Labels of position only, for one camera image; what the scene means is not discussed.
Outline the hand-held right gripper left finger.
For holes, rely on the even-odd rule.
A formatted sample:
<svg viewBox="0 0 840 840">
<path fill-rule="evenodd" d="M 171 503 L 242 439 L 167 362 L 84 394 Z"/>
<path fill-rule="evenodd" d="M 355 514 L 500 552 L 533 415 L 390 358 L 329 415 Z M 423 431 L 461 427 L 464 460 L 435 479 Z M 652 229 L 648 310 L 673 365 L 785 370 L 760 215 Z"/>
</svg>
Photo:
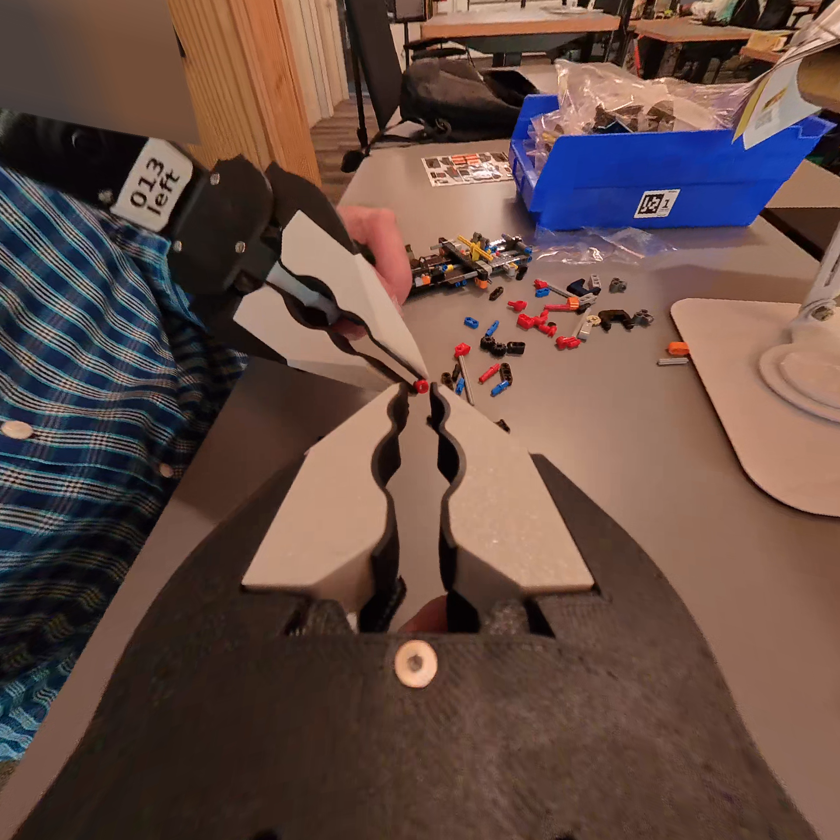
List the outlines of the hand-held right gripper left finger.
<svg viewBox="0 0 840 840">
<path fill-rule="evenodd" d="M 400 540 L 387 484 L 409 391 L 392 385 L 310 447 L 241 581 L 339 603 L 363 633 L 384 633 L 403 603 Z"/>
</svg>

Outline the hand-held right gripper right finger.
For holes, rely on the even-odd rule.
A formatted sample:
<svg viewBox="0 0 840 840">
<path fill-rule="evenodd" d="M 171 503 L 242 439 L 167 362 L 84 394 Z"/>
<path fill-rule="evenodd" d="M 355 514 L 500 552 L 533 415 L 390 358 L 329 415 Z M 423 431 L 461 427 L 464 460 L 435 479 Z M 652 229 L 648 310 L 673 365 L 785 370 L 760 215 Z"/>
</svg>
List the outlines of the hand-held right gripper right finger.
<svg viewBox="0 0 840 840">
<path fill-rule="evenodd" d="M 494 621 L 548 634 L 547 599 L 595 597 L 595 578 L 539 466 L 510 432 L 434 385 L 429 423 L 447 482 L 438 557 L 446 625 L 477 634 Z"/>
</svg>

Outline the lego car chassis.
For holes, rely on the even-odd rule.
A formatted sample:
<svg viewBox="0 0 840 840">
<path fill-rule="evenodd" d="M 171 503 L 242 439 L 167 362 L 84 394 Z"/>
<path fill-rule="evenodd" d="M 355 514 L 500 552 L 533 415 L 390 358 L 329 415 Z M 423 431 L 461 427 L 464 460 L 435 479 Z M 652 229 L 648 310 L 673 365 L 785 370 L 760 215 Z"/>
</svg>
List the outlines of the lego car chassis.
<svg viewBox="0 0 840 840">
<path fill-rule="evenodd" d="M 474 285 L 486 291 L 503 277 L 521 280 L 532 262 L 532 247 L 519 236 L 489 239 L 475 232 L 471 238 L 441 237 L 435 249 L 419 257 L 405 246 L 412 269 L 410 295 Z"/>
</svg>

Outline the scattered loose lego pieces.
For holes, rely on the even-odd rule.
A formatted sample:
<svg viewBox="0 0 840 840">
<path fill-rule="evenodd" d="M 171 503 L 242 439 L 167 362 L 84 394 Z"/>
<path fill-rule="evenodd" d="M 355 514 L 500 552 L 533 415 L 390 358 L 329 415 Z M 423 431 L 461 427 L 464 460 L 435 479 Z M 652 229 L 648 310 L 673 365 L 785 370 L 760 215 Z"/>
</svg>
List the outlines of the scattered loose lego pieces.
<svg viewBox="0 0 840 840">
<path fill-rule="evenodd" d="M 506 308 L 516 316 L 516 329 L 545 336 L 559 352 L 579 349 L 596 329 L 608 333 L 618 327 L 630 332 L 649 328 L 655 322 L 655 316 L 647 308 L 594 310 L 604 291 L 597 275 L 575 280 L 565 288 L 538 278 L 533 282 L 533 289 L 533 301 L 541 304 L 539 311 L 530 311 L 529 301 L 521 298 L 506 301 Z M 493 398 L 512 388 L 515 376 L 510 360 L 521 358 L 528 351 L 527 341 L 500 337 L 500 327 L 501 321 L 493 319 L 476 340 L 479 353 L 492 358 L 476 381 L 478 385 L 489 383 L 488 393 Z"/>
</svg>

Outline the person's left hand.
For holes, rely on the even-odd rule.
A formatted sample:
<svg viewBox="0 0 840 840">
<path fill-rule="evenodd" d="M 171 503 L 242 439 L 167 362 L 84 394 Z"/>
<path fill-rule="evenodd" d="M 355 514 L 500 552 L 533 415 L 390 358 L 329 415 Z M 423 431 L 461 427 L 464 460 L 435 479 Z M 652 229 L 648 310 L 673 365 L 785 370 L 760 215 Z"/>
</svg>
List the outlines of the person's left hand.
<svg viewBox="0 0 840 840">
<path fill-rule="evenodd" d="M 400 309 L 413 287 L 413 277 L 393 211 L 348 205 L 339 206 L 338 214 L 352 239 L 370 250 L 381 284 Z"/>
</svg>

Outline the person's right hand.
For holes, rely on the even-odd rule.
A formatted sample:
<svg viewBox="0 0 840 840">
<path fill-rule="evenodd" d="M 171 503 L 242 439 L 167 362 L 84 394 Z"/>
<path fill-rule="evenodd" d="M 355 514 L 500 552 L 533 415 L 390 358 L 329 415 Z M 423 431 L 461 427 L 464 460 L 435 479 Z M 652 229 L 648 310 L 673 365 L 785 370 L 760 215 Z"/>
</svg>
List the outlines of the person's right hand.
<svg viewBox="0 0 840 840">
<path fill-rule="evenodd" d="M 440 595 L 423 605 L 397 630 L 399 634 L 446 634 L 448 632 L 448 596 Z"/>
</svg>

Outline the sticker sheet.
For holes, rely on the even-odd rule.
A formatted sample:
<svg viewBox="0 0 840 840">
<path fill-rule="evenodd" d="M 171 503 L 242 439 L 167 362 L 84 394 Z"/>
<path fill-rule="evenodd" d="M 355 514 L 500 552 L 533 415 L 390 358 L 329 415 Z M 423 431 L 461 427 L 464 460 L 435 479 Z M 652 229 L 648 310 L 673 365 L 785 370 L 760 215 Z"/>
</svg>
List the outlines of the sticker sheet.
<svg viewBox="0 0 840 840">
<path fill-rule="evenodd" d="M 507 152 L 426 156 L 422 164 L 434 187 L 508 182 L 513 178 Z"/>
</svg>

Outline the black backpack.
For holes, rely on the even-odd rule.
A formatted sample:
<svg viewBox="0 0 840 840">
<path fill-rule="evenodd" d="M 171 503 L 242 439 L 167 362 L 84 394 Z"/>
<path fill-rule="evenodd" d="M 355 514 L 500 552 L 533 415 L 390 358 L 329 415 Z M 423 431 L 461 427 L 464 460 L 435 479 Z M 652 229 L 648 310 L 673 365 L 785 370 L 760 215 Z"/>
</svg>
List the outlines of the black backpack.
<svg viewBox="0 0 840 840">
<path fill-rule="evenodd" d="M 478 70 L 469 61 L 425 58 L 403 75 L 399 108 L 432 143 L 504 140 L 512 136 L 526 97 L 540 94 L 510 68 Z"/>
</svg>

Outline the blue plaid shirt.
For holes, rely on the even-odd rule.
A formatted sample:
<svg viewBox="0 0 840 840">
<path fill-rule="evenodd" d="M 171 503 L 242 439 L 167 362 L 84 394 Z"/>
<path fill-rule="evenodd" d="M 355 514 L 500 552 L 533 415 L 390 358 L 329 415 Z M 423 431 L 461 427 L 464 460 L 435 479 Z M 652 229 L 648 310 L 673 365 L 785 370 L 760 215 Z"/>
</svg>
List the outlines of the blue plaid shirt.
<svg viewBox="0 0 840 840">
<path fill-rule="evenodd" d="M 2 168 L 1 761 L 20 761 L 246 369 L 168 244 Z"/>
</svg>

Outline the black office chair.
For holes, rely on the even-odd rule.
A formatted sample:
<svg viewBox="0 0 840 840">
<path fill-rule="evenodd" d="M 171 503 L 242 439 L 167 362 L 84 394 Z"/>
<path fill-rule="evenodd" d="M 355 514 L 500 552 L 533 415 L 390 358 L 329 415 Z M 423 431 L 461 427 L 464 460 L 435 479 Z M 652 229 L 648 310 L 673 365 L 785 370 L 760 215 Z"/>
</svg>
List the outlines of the black office chair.
<svg viewBox="0 0 840 840">
<path fill-rule="evenodd" d="M 418 70 L 402 68 L 393 44 L 386 2 L 343 2 L 345 26 L 358 110 L 358 147 L 341 163 L 343 173 L 354 173 L 378 144 L 464 143 L 476 139 L 475 125 L 467 125 L 462 109 L 452 117 L 442 92 L 422 93 L 420 71 L 436 71 L 441 60 L 456 70 L 473 67 L 463 48 L 448 48 L 443 38 L 406 42 L 408 57 L 418 58 Z"/>
</svg>

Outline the clear plastic bag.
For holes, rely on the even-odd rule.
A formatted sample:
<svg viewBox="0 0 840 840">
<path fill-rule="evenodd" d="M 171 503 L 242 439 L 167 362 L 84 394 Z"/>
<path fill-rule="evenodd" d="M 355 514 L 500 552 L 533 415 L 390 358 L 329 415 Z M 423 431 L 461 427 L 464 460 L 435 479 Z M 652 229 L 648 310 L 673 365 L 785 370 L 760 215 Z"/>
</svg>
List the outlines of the clear plastic bag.
<svg viewBox="0 0 840 840">
<path fill-rule="evenodd" d="M 532 262 L 592 266 L 607 261 L 636 265 L 677 250 L 661 237 L 635 227 L 585 227 L 568 232 L 538 227 L 532 243 Z"/>
</svg>

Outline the blue plastic bin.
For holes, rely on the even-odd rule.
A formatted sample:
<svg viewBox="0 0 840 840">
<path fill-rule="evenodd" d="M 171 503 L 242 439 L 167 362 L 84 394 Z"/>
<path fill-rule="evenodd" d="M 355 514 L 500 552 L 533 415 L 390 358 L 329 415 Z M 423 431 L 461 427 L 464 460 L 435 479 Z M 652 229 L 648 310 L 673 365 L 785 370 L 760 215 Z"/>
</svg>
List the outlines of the blue plastic bin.
<svg viewBox="0 0 840 840">
<path fill-rule="evenodd" d="M 563 135 L 537 172 L 529 128 L 558 105 L 525 98 L 509 162 L 534 223 L 559 231 L 749 226 L 834 126 L 808 115 L 749 149 L 726 130 Z"/>
</svg>

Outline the brown wooden table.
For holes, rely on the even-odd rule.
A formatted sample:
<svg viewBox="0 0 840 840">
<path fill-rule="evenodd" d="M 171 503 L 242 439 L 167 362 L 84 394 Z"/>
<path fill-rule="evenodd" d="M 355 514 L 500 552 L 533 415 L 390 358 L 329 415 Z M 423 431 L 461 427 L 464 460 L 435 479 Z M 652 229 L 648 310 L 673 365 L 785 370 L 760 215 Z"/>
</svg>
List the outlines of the brown wooden table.
<svg viewBox="0 0 840 840">
<path fill-rule="evenodd" d="M 421 39 L 458 44 L 483 56 L 495 67 L 515 67 L 529 54 L 558 54 L 580 43 L 580 61 L 592 58 L 597 39 L 607 35 L 601 60 L 608 60 L 616 33 L 626 31 L 627 17 L 590 4 L 508 2 L 472 4 L 467 10 L 434 14 L 420 24 Z"/>
<path fill-rule="evenodd" d="M 691 77 L 692 81 L 701 81 L 711 58 L 727 58 L 737 55 L 754 35 L 771 41 L 779 37 L 788 38 L 793 30 L 753 29 L 730 25 L 709 26 L 692 23 L 685 18 L 640 19 L 629 25 L 630 31 L 639 39 L 648 41 L 647 47 L 639 47 L 641 78 L 656 78 L 666 52 L 666 46 L 701 46 L 703 56 L 700 68 Z"/>
</svg>

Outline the bundle of clear parts bags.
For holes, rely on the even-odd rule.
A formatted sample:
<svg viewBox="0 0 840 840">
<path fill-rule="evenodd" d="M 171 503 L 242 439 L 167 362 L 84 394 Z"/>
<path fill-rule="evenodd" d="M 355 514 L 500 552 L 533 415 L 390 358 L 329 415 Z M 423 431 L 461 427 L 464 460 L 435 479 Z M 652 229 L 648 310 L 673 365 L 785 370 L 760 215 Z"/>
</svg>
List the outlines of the bundle of clear parts bags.
<svg viewBox="0 0 840 840">
<path fill-rule="evenodd" d="M 779 164 L 747 162 L 754 151 L 767 157 L 777 140 L 800 140 L 803 118 L 746 149 L 735 139 L 755 81 L 703 85 L 675 78 L 643 80 L 610 66 L 556 63 L 557 103 L 530 118 L 524 141 L 528 162 L 542 174 L 550 165 L 608 165 L 630 172 L 672 175 L 678 182 L 733 181 L 756 177 Z"/>
</svg>

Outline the wooden post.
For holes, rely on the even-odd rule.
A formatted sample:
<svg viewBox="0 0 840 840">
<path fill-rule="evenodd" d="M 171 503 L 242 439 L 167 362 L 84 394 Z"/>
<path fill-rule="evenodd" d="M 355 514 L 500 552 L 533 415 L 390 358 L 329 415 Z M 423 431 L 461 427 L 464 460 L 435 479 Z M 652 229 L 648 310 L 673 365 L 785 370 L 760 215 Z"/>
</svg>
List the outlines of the wooden post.
<svg viewBox="0 0 840 840">
<path fill-rule="evenodd" d="M 281 2 L 169 1 L 206 167 L 241 154 L 321 185 Z"/>
</svg>

